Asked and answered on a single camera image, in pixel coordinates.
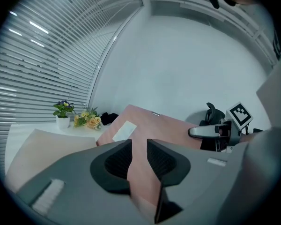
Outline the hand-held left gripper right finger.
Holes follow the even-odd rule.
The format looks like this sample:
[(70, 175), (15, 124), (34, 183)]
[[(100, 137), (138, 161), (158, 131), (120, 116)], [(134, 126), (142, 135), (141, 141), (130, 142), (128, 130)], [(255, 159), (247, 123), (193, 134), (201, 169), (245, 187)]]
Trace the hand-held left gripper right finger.
[(229, 154), (147, 140), (147, 160), (160, 181), (156, 224), (182, 212), (211, 185)]

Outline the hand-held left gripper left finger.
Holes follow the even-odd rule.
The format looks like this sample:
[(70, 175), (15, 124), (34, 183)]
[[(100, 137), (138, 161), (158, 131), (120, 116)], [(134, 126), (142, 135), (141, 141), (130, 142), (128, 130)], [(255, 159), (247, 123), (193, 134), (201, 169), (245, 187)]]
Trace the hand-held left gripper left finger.
[(130, 139), (67, 155), (17, 192), (38, 225), (146, 225), (131, 200)]

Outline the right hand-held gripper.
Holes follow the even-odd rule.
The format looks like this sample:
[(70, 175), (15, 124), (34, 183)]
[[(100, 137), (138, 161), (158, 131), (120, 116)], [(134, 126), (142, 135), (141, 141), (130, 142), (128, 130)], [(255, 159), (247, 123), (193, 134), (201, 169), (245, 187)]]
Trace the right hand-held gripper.
[(245, 106), (238, 102), (226, 110), (225, 118), (218, 125), (199, 126), (188, 129), (188, 135), (194, 138), (219, 138), (217, 151), (231, 153), (240, 143), (242, 131), (248, 132), (253, 116)]

